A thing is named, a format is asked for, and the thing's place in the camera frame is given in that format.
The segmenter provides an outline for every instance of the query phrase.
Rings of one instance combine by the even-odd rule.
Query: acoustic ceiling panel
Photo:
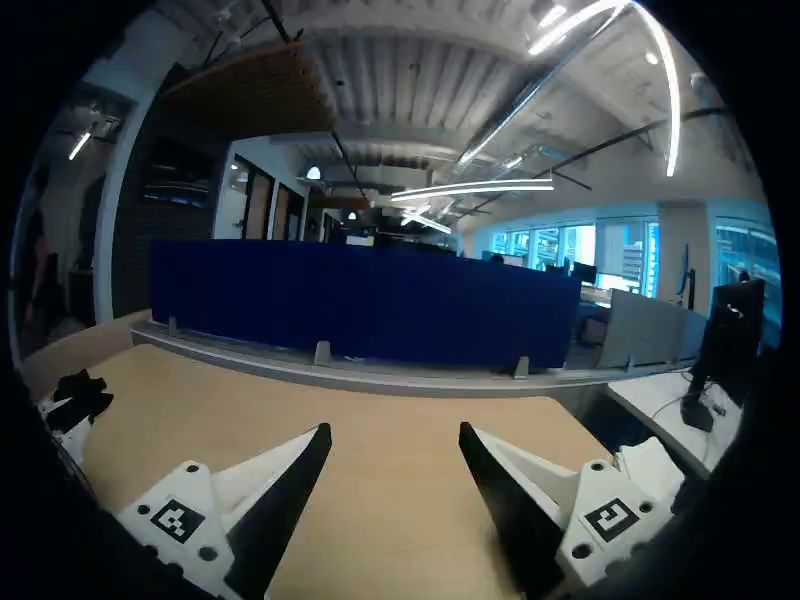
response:
[[[229,140],[333,127],[301,43],[214,65],[167,90],[164,101]]]

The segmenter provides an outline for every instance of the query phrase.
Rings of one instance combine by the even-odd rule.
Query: ceiling light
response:
[[[667,177],[672,177],[675,174],[675,164],[678,162],[678,145],[681,138],[681,98],[680,88],[678,87],[678,69],[675,66],[675,60],[672,58],[672,50],[670,50],[667,35],[664,30],[656,21],[655,17],[651,15],[640,4],[634,4],[636,10],[642,16],[650,34],[658,46],[658,51],[661,53],[661,61],[664,63],[664,70],[667,73],[667,85],[669,87],[669,153],[667,154]]]
[[[582,25],[591,18],[596,17],[602,12],[607,10],[620,9],[629,4],[630,0],[598,0],[594,4],[590,4],[583,10],[575,13],[568,19],[561,21],[558,25],[550,29],[547,33],[542,35],[536,43],[528,50],[528,54],[536,56],[541,54],[554,44],[561,41],[561,38],[567,35],[570,31]]]
[[[392,202],[401,200],[423,200],[439,196],[457,196],[461,194],[480,194],[483,192],[552,192],[555,188],[551,179],[497,179],[494,181],[473,181],[420,188],[392,194]]]
[[[521,162],[522,162],[522,157],[518,156],[516,158],[512,158],[511,160],[507,161],[503,165],[503,167],[505,167],[506,169],[513,169],[514,167],[516,167]]]
[[[552,192],[555,188],[552,185],[505,185],[505,186],[484,186],[474,188],[461,188],[458,190],[444,190],[441,192],[424,192],[403,196],[402,198],[392,198],[392,202],[401,200],[424,200],[425,198],[437,198],[439,196],[456,196],[461,194],[484,194],[486,192]]]
[[[411,222],[411,216],[409,215],[421,215],[431,209],[430,204],[425,204],[420,206],[419,208],[407,208],[406,211],[403,213],[403,220],[400,221],[400,226],[405,227]]]
[[[553,23],[558,21],[561,17],[564,16],[564,13],[567,12],[567,9],[561,6],[560,4],[556,4],[553,8],[547,11],[547,14],[544,18],[539,21],[539,27],[550,27]]]
[[[430,219],[426,219],[425,217],[421,217],[420,215],[417,214],[404,213],[403,216],[411,219],[412,221],[416,221],[417,223],[420,223],[422,225],[426,225],[427,227],[430,227],[432,229],[437,229],[442,233],[452,233],[453,231],[452,229],[450,229],[445,225],[442,225],[441,223],[437,223],[436,221],[431,221]]]
[[[69,153],[70,160],[72,160],[73,158],[75,158],[75,156],[77,156],[78,152],[80,152],[81,148],[83,148],[83,145],[89,140],[90,135],[92,134],[87,131],[80,137],[78,143],[75,144],[75,147],[72,149],[72,152]]]
[[[416,195],[420,192],[444,191],[453,190],[454,194],[463,194],[459,188],[476,187],[476,186],[492,186],[492,185],[516,185],[516,184],[532,184],[532,183],[552,183],[552,178],[547,179],[488,179],[486,181],[469,181],[466,183],[449,183],[447,185],[434,185],[427,188],[417,188],[415,190],[404,190],[402,192],[395,192],[392,194],[392,200],[400,200],[412,194]]]

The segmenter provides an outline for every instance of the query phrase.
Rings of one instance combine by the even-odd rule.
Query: blue partition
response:
[[[580,298],[576,279],[397,247],[159,241],[150,261],[161,323],[427,365],[561,367]]]

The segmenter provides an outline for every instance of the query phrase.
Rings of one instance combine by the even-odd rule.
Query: office desk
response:
[[[608,308],[611,305],[611,291],[603,290],[593,285],[581,286],[581,300],[591,302]]]
[[[709,402],[716,402],[725,408],[726,415],[721,417],[711,411],[714,427],[708,434],[688,427],[681,418],[678,401],[688,389],[689,382],[682,373],[663,373],[608,384],[609,393],[617,402],[686,460],[695,473],[707,479],[736,436],[742,411],[714,384],[701,401],[709,407]]]
[[[518,598],[458,448],[461,421],[571,469],[610,459],[550,398],[330,390],[149,345],[90,372],[114,401],[89,434],[84,470],[112,511],[184,460],[214,472],[331,424],[331,453],[270,586],[276,600]]]

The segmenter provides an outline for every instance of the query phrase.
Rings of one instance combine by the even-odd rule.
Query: computer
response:
[[[762,279],[714,288],[700,356],[691,370],[689,390],[681,399],[681,417],[686,425],[711,431],[714,419],[700,402],[709,379],[742,405],[756,366],[763,312]]]
[[[594,285],[597,280],[597,267],[574,262],[572,263],[572,277]]]

